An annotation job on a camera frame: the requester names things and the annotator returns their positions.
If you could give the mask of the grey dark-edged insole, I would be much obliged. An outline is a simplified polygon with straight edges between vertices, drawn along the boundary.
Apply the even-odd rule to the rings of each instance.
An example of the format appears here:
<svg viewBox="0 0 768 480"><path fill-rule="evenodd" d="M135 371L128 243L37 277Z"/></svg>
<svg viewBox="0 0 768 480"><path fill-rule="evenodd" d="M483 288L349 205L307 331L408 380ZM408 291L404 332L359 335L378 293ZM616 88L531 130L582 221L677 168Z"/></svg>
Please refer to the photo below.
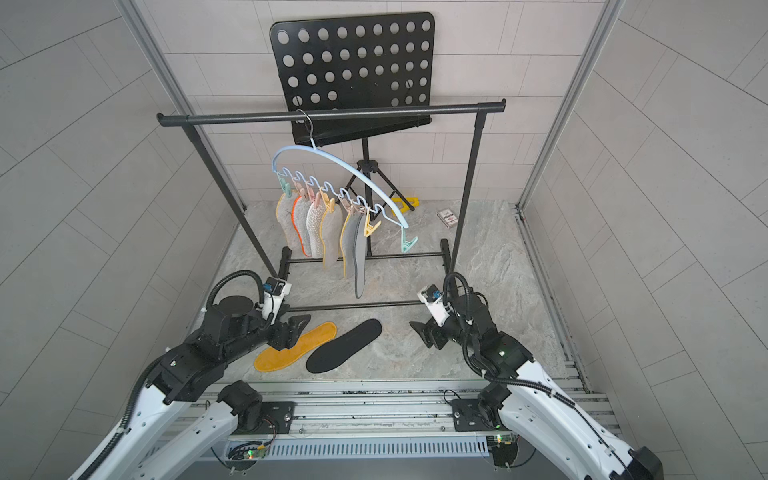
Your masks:
<svg viewBox="0 0 768 480"><path fill-rule="evenodd" d="M367 240L365 237L365 225L366 216L360 215L358 217L357 227L354 236L354 250L353 260L355 269L355 296L360 299L364 294L365 289L365 261L366 261L366 248Z"/></svg>

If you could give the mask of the white black insole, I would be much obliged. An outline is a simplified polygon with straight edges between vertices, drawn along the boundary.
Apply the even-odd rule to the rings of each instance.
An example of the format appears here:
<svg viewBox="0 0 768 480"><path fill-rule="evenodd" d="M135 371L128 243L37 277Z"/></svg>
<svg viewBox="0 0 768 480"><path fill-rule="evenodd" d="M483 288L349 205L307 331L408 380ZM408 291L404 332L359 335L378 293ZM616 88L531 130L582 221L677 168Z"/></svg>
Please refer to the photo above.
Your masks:
<svg viewBox="0 0 768 480"><path fill-rule="evenodd" d="M340 337L318 347L307 359L307 371L321 374L335 370L376 340L382 330L378 319L365 320Z"/></svg>

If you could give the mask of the yellow insole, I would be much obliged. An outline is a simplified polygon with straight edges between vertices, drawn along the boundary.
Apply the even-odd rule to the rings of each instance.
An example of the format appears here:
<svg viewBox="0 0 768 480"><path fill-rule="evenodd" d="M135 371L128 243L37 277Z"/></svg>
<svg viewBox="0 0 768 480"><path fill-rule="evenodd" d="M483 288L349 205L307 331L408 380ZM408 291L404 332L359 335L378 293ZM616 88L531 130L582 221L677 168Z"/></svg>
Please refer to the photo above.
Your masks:
<svg viewBox="0 0 768 480"><path fill-rule="evenodd" d="M276 350L272 347L261 352L254 360L254 369L258 372L275 372L283 370L307 353L333 340L337 327L333 322L325 322L308 333L302 334L297 343L288 349Z"/></svg>

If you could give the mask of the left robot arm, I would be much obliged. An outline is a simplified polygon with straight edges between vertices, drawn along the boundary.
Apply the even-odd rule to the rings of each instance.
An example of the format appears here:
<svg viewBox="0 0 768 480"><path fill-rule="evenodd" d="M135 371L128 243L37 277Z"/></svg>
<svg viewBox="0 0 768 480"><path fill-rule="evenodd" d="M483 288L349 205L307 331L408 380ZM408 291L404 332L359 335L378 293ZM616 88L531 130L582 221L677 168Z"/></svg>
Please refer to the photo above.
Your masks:
<svg viewBox="0 0 768 480"><path fill-rule="evenodd" d="M295 405L267 403L242 380L223 387L204 413L169 442L156 443L234 361L262 345L276 350L297 345L311 317L281 321L289 291L285 281L262 280L252 270L235 271L217 282L200 328L139 375L120 421L73 478L175 479L236 432L267 434L266 441L248 445L265 454L278 434L289 431Z"/></svg>

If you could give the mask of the light blue clip hanger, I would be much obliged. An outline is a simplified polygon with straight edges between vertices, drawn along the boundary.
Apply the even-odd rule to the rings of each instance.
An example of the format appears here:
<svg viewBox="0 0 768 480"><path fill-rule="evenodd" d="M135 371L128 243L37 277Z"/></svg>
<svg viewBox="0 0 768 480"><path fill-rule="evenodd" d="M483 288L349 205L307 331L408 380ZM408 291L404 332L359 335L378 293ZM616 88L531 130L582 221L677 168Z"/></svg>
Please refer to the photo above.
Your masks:
<svg viewBox="0 0 768 480"><path fill-rule="evenodd" d="M315 190L324 192L329 197L336 197L339 200L346 199L355 206L362 206L365 212L377 215L398 225L401 230L405 232L409 228L409 224L394 200L361 170L357 170L351 164L337 156L318 148L314 140L313 120L316 118L316 115L308 115L302 109L298 109L297 113L300 116L299 122L309 128L310 145L289 145L276 151L272 157L272 171L280 178L280 182L285 183L287 179L290 178L292 181L305 184ZM332 173L330 166L320 167L319 165L316 165L317 172L330 174L330 176L321 176L320 178L317 178L313 175L305 175L301 170L290 170L287 166L278 164L278 161L283 154L291 153L301 153L304 156L316 156L325 162L329 162L332 164L333 168L343 170L350 175L352 177L352 182L359 180L364 187L371 190L374 197L380 198L381 201L367 200L364 198L363 194L353 193L351 186L344 187L341 183L332 183L332 180L340 180L342 174Z"/></svg>

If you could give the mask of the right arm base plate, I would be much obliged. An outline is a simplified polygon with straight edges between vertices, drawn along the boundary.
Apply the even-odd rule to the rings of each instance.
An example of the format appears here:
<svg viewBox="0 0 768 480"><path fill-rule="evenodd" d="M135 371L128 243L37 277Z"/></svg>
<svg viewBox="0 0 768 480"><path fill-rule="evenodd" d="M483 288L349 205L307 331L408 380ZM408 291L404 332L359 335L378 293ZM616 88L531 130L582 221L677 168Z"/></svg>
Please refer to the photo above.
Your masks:
<svg viewBox="0 0 768 480"><path fill-rule="evenodd" d="M456 432L505 432L508 431L498 413L491 408L481 406L478 399L458 399L449 401L452 420Z"/></svg>

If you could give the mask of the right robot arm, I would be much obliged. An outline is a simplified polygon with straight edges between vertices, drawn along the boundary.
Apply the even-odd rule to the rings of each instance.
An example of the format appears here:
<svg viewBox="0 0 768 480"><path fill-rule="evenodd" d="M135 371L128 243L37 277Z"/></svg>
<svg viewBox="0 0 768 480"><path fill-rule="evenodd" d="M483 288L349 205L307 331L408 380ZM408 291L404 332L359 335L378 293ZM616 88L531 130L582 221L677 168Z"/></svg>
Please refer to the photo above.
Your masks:
<svg viewBox="0 0 768 480"><path fill-rule="evenodd" d="M661 479L662 461L633 448L594 420L560 388L533 354L500 330L486 297L457 272L418 298L427 322L411 327L429 348L457 343L470 370L487 381L478 413L494 429L521 435L570 479Z"/></svg>

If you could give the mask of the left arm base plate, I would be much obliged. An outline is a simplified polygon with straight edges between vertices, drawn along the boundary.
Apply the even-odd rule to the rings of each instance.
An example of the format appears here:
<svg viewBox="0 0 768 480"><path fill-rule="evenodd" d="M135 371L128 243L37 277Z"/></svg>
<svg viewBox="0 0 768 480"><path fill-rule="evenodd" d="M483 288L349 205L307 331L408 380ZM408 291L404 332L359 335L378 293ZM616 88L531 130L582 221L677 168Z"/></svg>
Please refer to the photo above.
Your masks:
<svg viewBox="0 0 768 480"><path fill-rule="evenodd" d="M297 404L291 401L256 402L234 410L237 427L234 435L288 434Z"/></svg>

